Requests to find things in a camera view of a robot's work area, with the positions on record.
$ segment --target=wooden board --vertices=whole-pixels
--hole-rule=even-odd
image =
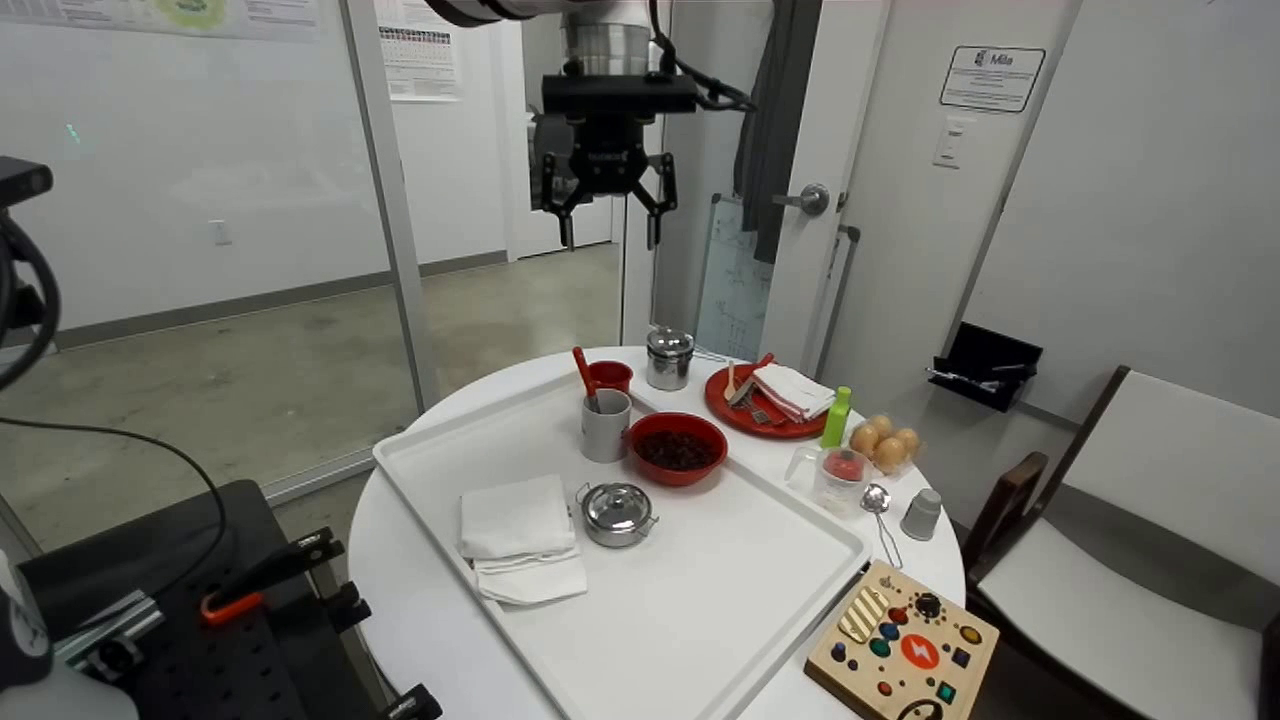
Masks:
[[[803,676],[880,720],[966,720],[999,632],[888,565],[866,565],[803,661]]]

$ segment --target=round white table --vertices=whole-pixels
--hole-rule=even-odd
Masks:
[[[645,348],[592,348],[592,358],[625,358],[635,369],[634,393],[654,396],[645,379]],[[683,393],[661,393],[666,406],[679,413],[704,413],[704,379],[724,369],[728,354],[699,353],[693,358],[693,379]],[[433,413],[415,420],[415,427],[433,427],[445,420],[458,420],[479,403],[494,403],[501,396],[513,396],[519,386],[538,386],[543,379],[558,379],[572,372],[568,353],[541,354],[529,362],[513,362],[503,372],[494,372],[450,398],[441,398]],[[789,479],[789,467],[803,443],[777,443],[743,434],[728,425],[719,425],[728,434],[728,449],[737,457],[747,457],[751,467],[767,479]],[[928,479],[908,467],[898,479],[885,479],[898,495],[885,522],[898,535],[898,546],[903,557],[903,570],[928,585],[934,591],[966,604],[966,560],[955,530],[948,514],[935,522],[934,538],[908,538],[901,530],[903,501],[912,501]],[[848,520],[858,535],[866,538],[866,552],[885,560],[875,514],[858,512]],[[389,673],[397,687],[425,684],[445,705],[451,720],[525,720],[525,714],[558,714],[558,705],[541,690],[541,684],[529,676],[519,656],[503,644],[503,637],[494,627],[484,609],[473,601],[473,586],[458,579],[450,560],[433,546],[425,526],[415,522],[412,507],[397,495],[397,487],[372,470],[365,482],[365,495],[351,514],[350,535],[350,574],[361,585],[372,617],[361,624],[372,656]],[[751,698],[747,714],[848,714],[844,705],[836,705],[824,687],[816,687],[800,661],[789,661]]]

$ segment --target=folded napkin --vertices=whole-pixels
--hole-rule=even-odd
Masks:
[[[796,425],[834,406],[836,393],[786,362],[755,369],[755,386]]]
[[[465,492],[459,552],[475,568],[475,586],[501,604],[550,604],[590,591],[558,476]]]

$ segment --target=door handle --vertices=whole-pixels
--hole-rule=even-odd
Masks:
[[[842,236],[848,239],[848,249],[858,249],[866,239],[866,233],[858,222],[842,222]]]
[[[834,207],[834,194],[808,182],[800,194],[772,194],[772,205],[796,205],[803,215],[824,215]]]

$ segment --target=glass partition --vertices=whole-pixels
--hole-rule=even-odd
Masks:
[[[23,9],[0,9],[0,154],[58,176],[14,215],[65,331],[0,413],[159,434],[268,495],[412,420],[340,3]],[[0,427],[0,492],[58,546],[201,479],[145,443]]]

